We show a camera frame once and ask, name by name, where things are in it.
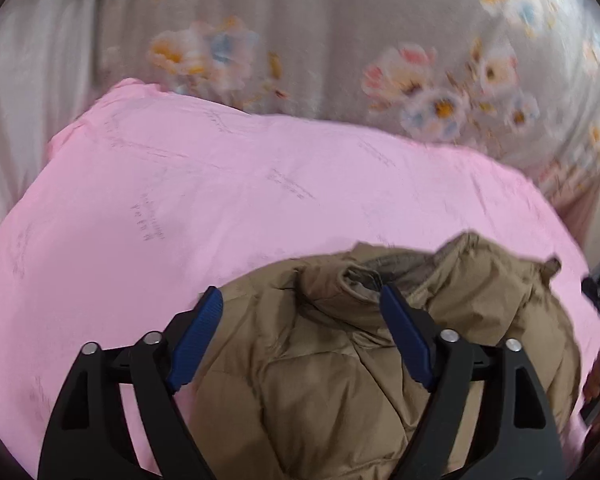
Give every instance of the white bedsheet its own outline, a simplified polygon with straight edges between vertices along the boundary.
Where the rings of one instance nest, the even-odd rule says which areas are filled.
[[[48,140],[91,97],[96,0],[0,9],[0,222],[42,169]]]

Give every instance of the brown puffer jacket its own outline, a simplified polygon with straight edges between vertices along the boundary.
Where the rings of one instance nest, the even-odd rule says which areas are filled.
[[[428,393],[406,373],[378,283],[472,342],[522,341],[558,428],[573,409],[580,353],[551,294],[557,260],[512,256],[476,234],[435,254],[356,246],[272,264],[222,287],[224,315],[194,380],[190,430],[218,480],[388,478]],[[449,469],[464,463],[474,383]]]

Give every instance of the metal bolt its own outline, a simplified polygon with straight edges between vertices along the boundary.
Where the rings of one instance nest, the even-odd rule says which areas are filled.
[[[451,330],[450,328],[445,328],[442,332],[440,332],[440,337],[448,343],[455,343],[458,341],[458,339],[460,339],[458,332]]]
[[[162,334],[160,332],[149,332],[143,338],[147,345],[155,345],[158,344],[162,340]]]
[[[90,342],[82,345],[82,349],[80,351],[85,355],[91,355],[95,354],[98,348],[98,343]]]
[[[507,339],[505,345],[512,352],[520,352],[522,350],[522,343],[517,339]]]

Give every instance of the floral bedsheet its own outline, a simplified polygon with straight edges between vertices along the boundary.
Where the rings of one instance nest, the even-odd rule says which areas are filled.
[[[479,150],[558,208],[600,174],[595,0],[103,0],[98,76]]]

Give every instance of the blue gripper pad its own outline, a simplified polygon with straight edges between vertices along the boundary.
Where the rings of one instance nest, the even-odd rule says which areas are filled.
[[[431,391],[434,375],[429,346],[401,302],[406,304],[403,298],[396,297],[396,292],[391,287],[385,285],[382,288],[380,312],[394,338],[402,361],[411,378]]]
[[[193,380],[222,317],[222,293],[210,287],[195,306],[197,313],[171,352],[171,372],[167,384],[177,392]]]

